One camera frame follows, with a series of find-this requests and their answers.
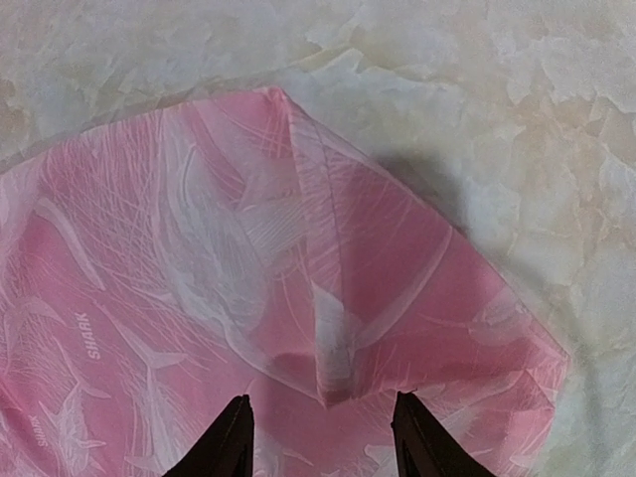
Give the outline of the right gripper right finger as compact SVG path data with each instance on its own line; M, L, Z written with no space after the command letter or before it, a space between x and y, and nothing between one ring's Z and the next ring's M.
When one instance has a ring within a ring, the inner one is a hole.
M492 477L413 393L397 393L392 430L399 477Z

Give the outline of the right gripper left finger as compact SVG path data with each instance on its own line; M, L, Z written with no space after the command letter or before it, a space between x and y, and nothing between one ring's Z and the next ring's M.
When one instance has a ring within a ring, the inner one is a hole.
M236 396L165 477L251 477L253 451L249 396Z

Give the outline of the pink patterned shorts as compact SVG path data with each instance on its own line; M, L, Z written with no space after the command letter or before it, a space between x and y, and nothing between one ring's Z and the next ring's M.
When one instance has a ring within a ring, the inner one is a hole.
M398 393L526 476L563 348L432 206L280 89L1 177L1 472L159 476L249 395L258 476L393 476Z

